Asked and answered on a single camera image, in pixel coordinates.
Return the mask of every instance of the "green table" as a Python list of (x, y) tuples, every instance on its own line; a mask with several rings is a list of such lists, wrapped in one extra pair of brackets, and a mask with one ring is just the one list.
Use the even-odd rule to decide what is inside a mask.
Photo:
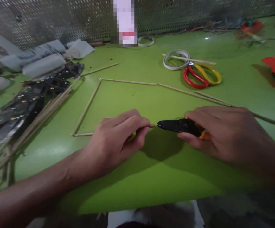
[[(275, 36), (275, 17), (262, 21), (265, 28), (261, 34)], [(194, 92), (183, 80), (183, 70), (163, 66), (162, 54), (175, 49), (218, 63), (215, 68), (222, 74), (222, 84), (202, 92), (275, 119), (275, 79), (261, 62), (264, 57), (275, 56), (275, 40), (250, 48), (246, 41), (237, 40), (233, 32), (217, 35), (200, 31), (155, 36), (155, 44), (146, 48), (97, 47), (80, 60), (85, 64), (84, 73), (116, 62), (119, 65), (88, 75), (85, 82), (74, 86), (67, 102), (22, 149), (27, 156), (16, 161), (16, 180), (36, 174), (88, 143), (88, 136), (71, 134), (99, 78), (162, 83)], [(0, 95), (0, 106), (12, 98), (23, 77)], [(103, 81), (78, 133), (92, 132), (102, 118), (132, 108), (156, 123), (182, 118), (185, 111), (204, 105), (217, 104), (160, 86)], [(259, 122), (275, 139), (275, 126)], [(106, 177), (70, 192), (59, 207), (75, 213), (108, 212), (250, 191), (261, 184), (260, 179), (190, 148), (176, 133), (154, 128), (144, 148), (129, 161)]]

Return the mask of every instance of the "hand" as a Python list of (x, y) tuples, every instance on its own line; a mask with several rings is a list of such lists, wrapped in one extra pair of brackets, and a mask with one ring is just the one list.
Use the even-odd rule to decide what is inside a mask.
[(179, 133), (191, 147), (226, 163), (275, 178), (275, 141), (246, 108), (205, 106), (185, 113), (211, 134), (204, 141)]
[(144, 146), (149, 127), (149, 120), (136, 109), (103, 119), (88, 145), (78, 151), (75, 175), (89, 181), (108, 174)]

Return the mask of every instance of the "metal mesh panel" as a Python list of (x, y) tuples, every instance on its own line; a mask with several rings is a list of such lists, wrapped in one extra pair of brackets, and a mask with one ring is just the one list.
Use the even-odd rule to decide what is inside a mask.
[[(275, 14), (275, 0), (135, 0), (138, 34)], [(22, 49), (54, 39), (110, 40), (110, 0), (0, 0), (0, 34)]]

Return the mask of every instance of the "pliers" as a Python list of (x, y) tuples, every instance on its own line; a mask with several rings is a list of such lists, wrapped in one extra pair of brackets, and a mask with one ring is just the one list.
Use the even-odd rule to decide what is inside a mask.
[(204, 128), (188, 118), (179, 120), (161, 120), (157, 123), (157, 126), (164, 130), (191, 133), (203, 140), (211, 139), (210, 134), (205, 131)]

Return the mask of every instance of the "tape roll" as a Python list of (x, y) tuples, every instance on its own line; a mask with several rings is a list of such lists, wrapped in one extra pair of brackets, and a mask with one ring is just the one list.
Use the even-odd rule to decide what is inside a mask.
[(169, 56), (173, 55), (173, 54), (180, 54), (181, 57), (190, 58), (190, 55), (189, 55), (189, 53), (187, 51), (184, 51), (184, 50), (174, 50), (174, 51), (171, 51), (171, 52), (167, 53), (167, 55), (164, 57), (164, 66), (167, 69), (169, 69), (169, 70), (180, 70), (182, 68), (185, 68), (187, 65), (192, 65), (193, 64), (191, 61), (184, 60), (185, 64), (182, 65), (182, 66), (171, 67), (171, 66), (167, 65), (167, 63), (166, 63), (167, 58)]
[[(147, 44), (141, 44), (139, 43), (140, 40), (143, 40), (143, 39), (148, 39), (148, 40), (152, 40), (150, 43), (147, 43)], [(140, 47), (149, 47), (151, 46), (152, 44), (154, 44), (154, 37), (153, 36), (150, 36), (150, 35), (144, 35), (144, 36), (140, 36), (138, 39), (137, 39), (137, 44), (140, 46)]]

